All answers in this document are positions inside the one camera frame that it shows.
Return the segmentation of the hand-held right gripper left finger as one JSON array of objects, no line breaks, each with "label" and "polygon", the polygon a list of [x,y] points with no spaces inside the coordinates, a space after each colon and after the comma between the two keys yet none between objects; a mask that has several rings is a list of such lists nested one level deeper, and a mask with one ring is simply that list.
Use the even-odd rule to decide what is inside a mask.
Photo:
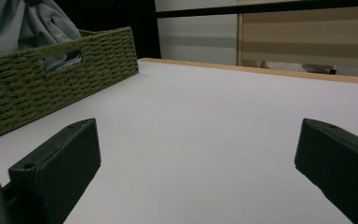
[{"label": "hand-held right gripper left finger", "polygon": [[63,224],[101,166],[97,123],[70,124],[8,169],[25,224]]}]

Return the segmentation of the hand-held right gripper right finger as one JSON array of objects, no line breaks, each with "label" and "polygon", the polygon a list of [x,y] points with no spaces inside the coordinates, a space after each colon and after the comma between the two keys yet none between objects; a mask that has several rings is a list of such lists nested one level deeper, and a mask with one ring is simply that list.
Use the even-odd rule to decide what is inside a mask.
[{"label": "hand-held right gripper right finger", "polygon": [[304,119],[295,166],[353,224],[358,224],[358,136]]}]

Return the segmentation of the green woven basket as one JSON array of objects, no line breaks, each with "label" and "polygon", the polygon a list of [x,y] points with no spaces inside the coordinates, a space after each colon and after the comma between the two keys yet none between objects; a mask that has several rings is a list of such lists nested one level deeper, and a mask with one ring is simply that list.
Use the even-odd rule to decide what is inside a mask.
[{"label": "green woven basket", "polygon": [[[0,136],[138,73],[129,27],[0,56]],[[42,60],[78,51],[81,61],[48,72]]]}]

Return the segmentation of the light blue cloth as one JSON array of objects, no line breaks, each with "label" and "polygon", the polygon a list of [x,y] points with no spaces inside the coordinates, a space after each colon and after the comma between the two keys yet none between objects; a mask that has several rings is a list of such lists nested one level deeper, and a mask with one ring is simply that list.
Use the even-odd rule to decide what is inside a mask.
[{"label": "light blue cloth", "polygon": [[0,55],[80,37],[76,26],[53,0],[0,0]]}]

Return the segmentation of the white slipper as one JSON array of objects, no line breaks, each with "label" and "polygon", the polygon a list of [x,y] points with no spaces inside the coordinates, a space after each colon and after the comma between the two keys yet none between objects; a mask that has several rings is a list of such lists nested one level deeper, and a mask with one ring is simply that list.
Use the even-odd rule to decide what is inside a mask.
[{"label": "white slipper", "polygon": [[266,62],[261,63],[263,68],[285,71],[296,71],[306,73],[318,73],[335,75],[337,68],[334,65],[319,65],[319,64],[307,64],[307,63],[280,63],[280,62]]}]

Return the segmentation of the wooden cabinet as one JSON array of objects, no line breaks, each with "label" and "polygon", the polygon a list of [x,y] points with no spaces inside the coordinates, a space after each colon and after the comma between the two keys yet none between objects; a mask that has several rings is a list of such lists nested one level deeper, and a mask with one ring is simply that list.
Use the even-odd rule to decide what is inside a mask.
[{"label": "wooden cabinet", "polygon": [[289,1],[241,14],[238,63],[257,61],[358,67],[358,0]]}]

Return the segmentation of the black metal bar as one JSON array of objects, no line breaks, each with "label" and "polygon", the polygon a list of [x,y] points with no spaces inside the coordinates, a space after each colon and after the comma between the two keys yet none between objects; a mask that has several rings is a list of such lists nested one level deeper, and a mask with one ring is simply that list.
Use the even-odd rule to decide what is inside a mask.
[{"label": "black metal bar", "polygon": [[358,7],[358,0],[292,0],[156,12],[157,19]]}]

